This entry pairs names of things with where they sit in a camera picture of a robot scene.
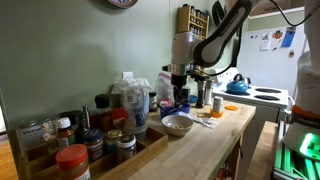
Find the white refrigerator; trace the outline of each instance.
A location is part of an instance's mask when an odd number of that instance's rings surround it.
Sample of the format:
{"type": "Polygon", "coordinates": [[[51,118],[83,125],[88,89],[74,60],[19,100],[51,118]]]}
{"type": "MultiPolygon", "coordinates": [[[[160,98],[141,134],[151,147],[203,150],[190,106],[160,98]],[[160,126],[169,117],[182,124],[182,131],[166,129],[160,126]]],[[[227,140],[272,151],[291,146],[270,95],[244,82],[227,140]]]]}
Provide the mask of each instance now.
{"type": "Polygon", "coordinates": [[[252,85],[287,89],[294,97],[297,61],[305,44],[303,25],[295,30],[279,27],[243,32],[237,68],[252,85]]]}

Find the cable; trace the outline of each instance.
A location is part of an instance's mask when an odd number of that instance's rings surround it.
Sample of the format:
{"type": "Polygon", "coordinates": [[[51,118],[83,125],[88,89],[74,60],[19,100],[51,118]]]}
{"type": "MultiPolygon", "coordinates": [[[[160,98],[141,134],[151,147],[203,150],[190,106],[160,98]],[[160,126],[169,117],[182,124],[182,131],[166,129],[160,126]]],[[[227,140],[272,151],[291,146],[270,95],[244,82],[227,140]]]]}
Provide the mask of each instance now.
{"type": "Polygon", "coordinates": [[[279,9],[279,11],[280,11],[280,13],[282,14],[283,18],[287,21],[287,23],[288,23],[290,26],[299,26],[299,25],[301,25],[301,24],[304,23],[306,20],[308,20],[308,19],[313,15],[313,13],[314,13],[315,11],[317,11],[317,10],[319,9],[319,7],[320,7],[320,6],[318,6],[317,8],[315,8],[315,9],[314,9],[311,13],[309,13],[309,14],[304,18],[304,20],[302,20],[300,23],[298,23],[298,24],[292,24],[292,23],[288,20],[287,16],[284,15],[281,7],[280,7],[276,2],[274,2],[273,0],[269,0],[269,1],[272,2],[272,3],[279,9]]]}
{"type": "MultiPolygon", "coordinates": [[[[292,24],[289,20],[288,20],[288,18],[287,18],[287,16],[283,13],[283,11],[282,11],[282,9],[281,9],[281,7],[276,3],[276,2],[274,2],[273,0],[269,0],[270,2],[272,2],[277,8],[278,8],[278,10],[280,11],[280,13],[282,14],[282,16],[284,17],[284,19],[286,20],[286,22],[290,25],[290,26],[299,26],[299,25],[301,25],[301,24],[303,24],[306,20],[308,20],[319,8],[320,8],[320,5],[318,5],[313,11],[311,11],[300,23],[298,23],[298,24],[292,24]]],[[[240,27],[240,33],[239,33],[239,44],[241,43],[241,34],[242,34],[242,26],[240,27]]],[[[198,69],[196,69],[196,71],[199,71],[199,72],[201,72],[201,73],[203,73],[203,74],[205,74],[205,75],[208,75],[208,76],[217,76],[217,75],[220,75],[220,74],[222,74],[222,73],[224,73],[224,72],[226,72],[228,69],[230,69],[232,66],[233,66],[233,64],[237,61],[237,57],[238,57],[238,54],[239,54],[239,51],[240,51],[240,45],[239,45],[239,50],[238,50],[238,52],[237,52],[237,55],[235,56],[235,58],[231,61],[231,63],[229,64],[229,66],[226,68],[226,69],[224,69],[223,71],[221,71],[221,72],[219,72],[219,73],[216,73],[216,74],[208,74],[208,73],[205,73],[204,71],[201,71],[201,70],[198,70],[198,69]]]]}

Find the spice jar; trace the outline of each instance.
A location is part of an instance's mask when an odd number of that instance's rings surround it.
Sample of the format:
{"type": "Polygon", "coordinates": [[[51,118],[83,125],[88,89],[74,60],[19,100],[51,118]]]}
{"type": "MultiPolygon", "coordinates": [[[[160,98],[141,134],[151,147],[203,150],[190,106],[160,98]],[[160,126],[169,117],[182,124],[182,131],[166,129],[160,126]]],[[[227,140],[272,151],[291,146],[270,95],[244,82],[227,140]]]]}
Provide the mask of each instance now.
{"type": "Polygon", "coordinates": [[[116,151],[117,139],[122,135],[121,130],[111,130],[106,133],[105,152],[111,153],[116,151]]]}
{"type": "Polygon", "coordinates": [[[56,162],[61,179],[90,179],[87,148],[83,144],[74,144],[60,150],[56,162]]]}
{"type": "Polygon", "coordinates": [[[124,134],[117,139],[118,163],[131,158],[137,153],[136,138],[132,134],[124,134]]]}
{"type": "Polygon", "coordinates": [[[102,135],[101,129],[90,129],[83,134],[83,141],[88,149],[89,162],[103,156],[102,135]]]}
{"type": "Polygon", "coordinates": [[[75,143],[74,130],[71,127],[69,118],[61,118],[57,121],[57,135],[60,149],[66,148],[75,143]]]}

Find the glass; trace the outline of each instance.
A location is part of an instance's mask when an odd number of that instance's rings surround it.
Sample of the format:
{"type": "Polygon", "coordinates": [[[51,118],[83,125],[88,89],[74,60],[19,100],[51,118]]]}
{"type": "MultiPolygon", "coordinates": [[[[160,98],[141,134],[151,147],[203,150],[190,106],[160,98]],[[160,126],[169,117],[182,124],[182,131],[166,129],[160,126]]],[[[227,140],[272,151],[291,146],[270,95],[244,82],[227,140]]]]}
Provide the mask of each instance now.
{"type": "Polygon", "coordinates": [[[60,150],[59,143],[56,139],[57,134],[57,125],[56,125],[57,118],[50,118],[47,119],[42,124],[42,130],[43,130],[43,139],[47,142],[48,146],[48,152],[50,154],[53,154],[60,150]]]}

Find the blue kettle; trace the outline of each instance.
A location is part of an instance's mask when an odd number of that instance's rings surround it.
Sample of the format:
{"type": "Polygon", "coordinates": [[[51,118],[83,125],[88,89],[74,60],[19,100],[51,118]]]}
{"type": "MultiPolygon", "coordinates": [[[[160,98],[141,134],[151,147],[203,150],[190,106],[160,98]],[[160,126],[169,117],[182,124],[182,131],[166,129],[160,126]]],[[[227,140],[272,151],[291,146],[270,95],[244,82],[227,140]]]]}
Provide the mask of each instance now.
{"type": "Polygon", "coordinates": [[[248,90],[248,85],[243,81],[241,74],[234,76],[233,81],[227,84],[227,93],[235,95],[245,95],[248,90]]]}

